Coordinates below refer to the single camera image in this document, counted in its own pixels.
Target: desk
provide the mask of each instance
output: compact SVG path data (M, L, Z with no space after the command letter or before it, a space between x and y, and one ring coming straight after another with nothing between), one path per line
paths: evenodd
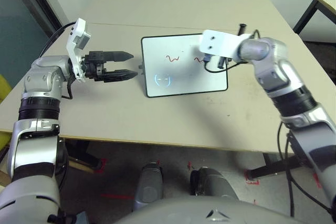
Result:
M201 33L205 28L216 28L217 24L216 29L235 34L238 23L247 23L250 31L259 28L262 36L274 37L288 45L291 62L315 99L323 103L336 121L334 84L269 0L239 0L232 13L225 6L232 6L233 0L228 0L229 4L226 0L213 3L211 12L207 8L198 9L200 2L206 0L176 0L189 4L189 8L181 5L181 20L178 15L170 19L171 13L166 12L157 17L160 10L169 9L163 1L152 5L152 0L132 0L139 8L129 6L131 0L109 0L106 5L107 1L96 0L82 15L88 20L88 32L92 35L85 51L124 50L134 55L132 60L107 64L107 69L137 70L142 58L140 39L144 36ZM68 31L47 55L67 53ZM142 75L116 83L75 82L74 99L64 99L60 104L60 135L97 141L277 152L279 113L256 82L253 67L232 69L228 73L228 86L224 92L147 98ZM17 120L21 90L22 81L0 105L0 131L11 132Z
M317 10L336 24L336 0L313 0L293 28L293 31L299 34Z

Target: beige tabletop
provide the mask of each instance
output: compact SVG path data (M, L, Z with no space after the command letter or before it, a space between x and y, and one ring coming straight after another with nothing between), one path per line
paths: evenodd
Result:
M336 15L336 0L317 0Z

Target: cable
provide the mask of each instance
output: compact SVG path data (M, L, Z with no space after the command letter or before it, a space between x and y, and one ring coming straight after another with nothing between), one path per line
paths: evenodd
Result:
M226 68L226 69L224 69L224 70L212 71L212 70L209 70L209 69L206 68L206 65L208 64L208 62L205 61L205 62L204 62L204 69L205 69L206 71L208 71L209 73L222 73L222 72L225 72L226 70L229 70L229 69L231 69L231 68L237 67L238 65L240 65L240 64L244 64L244 63L247 63L247 62L239 62L239 63L234 64L233 66L228 67L228 68Z
M329 214L331 214L331 209L329 207L327 207L326 205L322 204L320 201L318 201L317 199L315 199L313 196L311 196L309 193L307 193L296 181L295 179L293 178L291 172L290 172L290 169L289 169L289 166L287 165L288 161L288 145L289 145L289 139L287 139L286 141L286 149L285 149L285 158L283 157L282 155L282 152L281 152L281 148L280 148L280 130L281 130L281 127L282 127L283 123L281 122L280 125L279 125L279 128L278 128L278 134L277 134L277 143L278 143L278 151L279 151L279 155L280 155L280 158L281 160L283 161L284 165L286 166L286 178L287 178L287 182L288 182L288 187L291 188L291 185L289 186L289 184L291 184L293 182L293 184L304 194L306 195L309 199L311 199L312 201L314 201L316 204L318 204L320 207L322 207L323 209L325 209ZM292 211L294 211L294 206L290 207L290 210L291 210L291 214L292 214Z
M64 167L64 173L63 173L63 177L62 177L62 180L61 182L59 183L59 186L58 186L58 189L61 191L63 186L64 186L64 183L65 183L65 180L66 180L66 177L68 175L68 166L69 166L69 154L68 154L68 150L67 148L64 146L64 149L65 149L65 154L66 154L66 164L65 164L65 167Z
M69 77L68 79L68 82L67 82L67 90L68 90L68 94L69 96L66 97L65 95L62 95L62 98L65 98L65 99L69 99L71 100L72 99L72 90L71 90L71 85L72 83L76 80L76 77L75 75L72 73L72 75Z
M250 36L250 39L254 39L258 35L258 39L260 39L260 32L258 29L255 29L252 35Z
M279 155L280 155L280 158L281 158L281 161L284 162L284 157L282 155L282 152L281 152L281 147L280 147L280 131L281 131L281 127L284 123L281 121L280 124L279 124L279 127L278 127L278 133L277 133L277 144L278 144L278 151L279 151Z
M285 161L288 158L288 144L286 143L286 149L285 149ZM314 201L317 205L319 205L320 207L322 207L323 209L325 209L329 214L331 214L331 209L329 207L327 207L326 205L324 205L323 203L321 203L320 201L318 201L317 199L315 199L313 196L311 196L309 193L307 193L296 181L295 179L292 177L292 174L290 172L290 169L288 169L288 174L290 177L291 182L293 182L293 184L304 194L306 195L309 199L311 199L312 201Z
M286 151L285 151L285 168L286 168L286 178L288 184L288 191L289 191L289 202L290 202L290 216L294 217L294 197L293 197L293 187L291 182L291 174L288 166L288 145L289 139L287 138L286 141Z
M71 22L71 23L68 23L62 27L60 27L56 32L54 32L54 34L47 40L47 42L45 43L42 51L40 52L39 54L39 58L42 57L42 55L48 50L48 48L54 43L54 39L57 35L60 35L64 30L65 28L69 27L69 26L72 26L74 25L76 22Z

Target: metal leg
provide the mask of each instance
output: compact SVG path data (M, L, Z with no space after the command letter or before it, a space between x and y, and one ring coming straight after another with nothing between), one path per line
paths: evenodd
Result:
M298 168L301 166L296 156L288 158L288 165L290 169ZM274 173L284 172L285 170L286 167L280 160L256 169L247 170L246 176L248 179L252 180L255 178L271 175Z
M305 25L308 23L310 18L314 15L314 13L317 10L316 5L318 4L317 0L313 0L310 5L308 6L307 10L305 13L302 15L302 17L299 19L295 27L293 28L294 33L299 34Z
M77 145L73 146L72 144L66 143L66 148L68 150L69 156L74 158L76 162L87 165L94 170L101 168L102 162L100 159L92 156L86 151L81 150L77 147Z
M320 2L316 5L316 8L325 15L325 17L329 18L334 24L336 24L336 15L332 11L330 11L328 8L326 8L323 4Z

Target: red marker drawing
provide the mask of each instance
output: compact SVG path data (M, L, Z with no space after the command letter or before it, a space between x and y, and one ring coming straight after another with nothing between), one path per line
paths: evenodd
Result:
M180 57L178 56L177 58L171 59L170 56L167 55L166 58L168 58L170 62L173 62L174 60L179 60Z
M202 62L202 60L198 59L197 57L195 57L194 60L197 60L199 63Z

